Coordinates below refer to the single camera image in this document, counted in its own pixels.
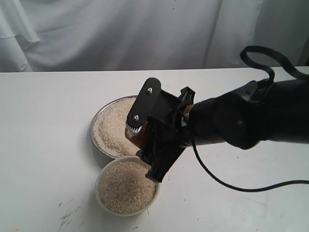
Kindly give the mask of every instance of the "screw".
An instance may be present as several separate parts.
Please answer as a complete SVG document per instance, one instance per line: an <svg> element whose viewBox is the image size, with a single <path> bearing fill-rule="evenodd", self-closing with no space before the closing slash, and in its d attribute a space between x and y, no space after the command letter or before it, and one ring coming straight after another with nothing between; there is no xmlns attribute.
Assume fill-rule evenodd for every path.
<svg viewBox="0 0 309 232"><path fill-rule="evenodd" d="M133 120L134 120L134 121L138 121L138 120L139 120L139 116L138 116L138 115L135 115L135 116L133 117Z"/></svg>
<svg viewBox="0 0 309 232"><path fill-rule="evenodd" d="M148 88L148 89L147 89L147 93L148 93L148 94L151 94L152 92L153 92L153 88Z"/></svg>

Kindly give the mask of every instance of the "cable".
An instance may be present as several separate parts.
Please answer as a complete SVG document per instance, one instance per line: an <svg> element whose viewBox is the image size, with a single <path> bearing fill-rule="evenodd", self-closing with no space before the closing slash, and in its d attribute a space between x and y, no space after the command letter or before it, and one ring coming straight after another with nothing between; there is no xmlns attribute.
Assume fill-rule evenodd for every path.
<svg viewBox="0 0 309 232"><path fill-rule="evenodd" d="M279 188L279 187L283 187L283 186L286 186L286 185L295 185L295 184L309 184L309 180L290 180L290 181L285 181L285 182L281 182L281 183L278 183L278 184L274 184L274 185L271 185L271 186L267 186L267 187L263 187L263 188L239 188L239 187L235 187L233 185L230 185L222 180L220 180L219 178L217 178L207 167L206 165L203 163L203 161L201 160L199 154L198 154L198 151L197 151L197 146L195 144L195 141L194 141L194 137L193 137L193 131L189 125L189 121L188 119L186 118L186 116L184 115L183 112L181 111L177 111L179 114L182 115L185 123L187 124L188 128L189 128L189 131L190 131L190 134L191 134L191 143L192 143L192 147L193 147L193 150L194 150L194 153L195 153L195 156L197 158L197 161L199 162L199 164L202 166L202 168L208 173L208 175L210 175L215 181L217 181L219 184L225 186L225 187L228 187L229 189L233 189L233 190L236 190L236 191L240 191L240 192L264 192L264 191L268 191L268 190L271 190L271 189L276 189L276 188Z"/></svg>
<svg viewBox="0 0 309 232"><path fill-rule="evenodd" d="M265 72L267 72L268 75L269 75L269 79L272 82L275 78L274 70L267 65L256 63L255 61L250 59L247 55L248 52L260 53L260 54L264 54L268 57L271 57L271 58L275 59L283 67L283 69L288 74L290 74L291 76L293 76L293 77L295 77L296 79L299 79L299 80L305 80L305 81L309 80L309 74L302 73L299 70L297 70L293 66L293 64L291 64L289 59L287 57L285 57L284 55L282 55L280 52L277 52L275 50L272 50L272 49L267 48L267 47L262 47L262 46L247 46L247 47L245 47L242 50L242 52L240 53L241 60L251 68L260 69L260 70L264 70Z"/></svg>

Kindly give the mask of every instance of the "white table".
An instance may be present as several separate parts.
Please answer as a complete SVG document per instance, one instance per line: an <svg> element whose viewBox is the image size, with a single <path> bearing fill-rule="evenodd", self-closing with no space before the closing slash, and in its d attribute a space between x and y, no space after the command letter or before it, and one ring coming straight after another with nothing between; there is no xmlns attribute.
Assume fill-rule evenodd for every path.
<svg viewBox="0 0 309 232"><path fill-rule="evenodd" d="M301 70L309 73L309 68ZM290 78L282 69L276 73L276 80ZM119 218L101 210L94 197L100 154L89 139L91 119L106 103L137 94L148 77L159 78L175 95L191 87L197 102L267 75L253 69L0 73L1 232L309 230L309 186L236 192L212 180L191 148L166 175L149 215ZM308 145L261 142L248 151L228 144L198 149L218 177L239 187L309 179Z"/></svg>

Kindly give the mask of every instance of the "fabric backdrop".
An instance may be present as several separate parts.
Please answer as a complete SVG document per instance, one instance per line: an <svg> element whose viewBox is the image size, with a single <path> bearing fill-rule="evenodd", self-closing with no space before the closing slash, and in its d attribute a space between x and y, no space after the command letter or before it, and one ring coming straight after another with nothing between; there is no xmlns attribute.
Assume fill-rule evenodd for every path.
<svg viewBox="0 0 309 232"><path fill-rule="evenodd" d="M297 64L308 9L308 0L1 0L0 71L244 67L249 44Z"/></svg>

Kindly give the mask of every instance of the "rice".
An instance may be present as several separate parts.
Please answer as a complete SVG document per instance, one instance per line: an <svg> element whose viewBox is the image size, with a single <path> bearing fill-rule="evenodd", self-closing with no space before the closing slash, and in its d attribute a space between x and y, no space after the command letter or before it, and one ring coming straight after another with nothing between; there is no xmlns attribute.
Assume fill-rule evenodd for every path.
<svg viewBox="0 0 309 232"><path fill-rule="evenodd" d="M126 117L135 97L117 101L104 109L93 125L93 135L101 150L119 158L134 156L139 150L125 137Z"/></svg>
<svg viewBox="0 0 309 232"><path fill-rule="evenodd" d="M155 195L155 183L145 177L148 170L130 161L113 166L99 185L103 204L119 214L134 213L146 207Z"/></svg>

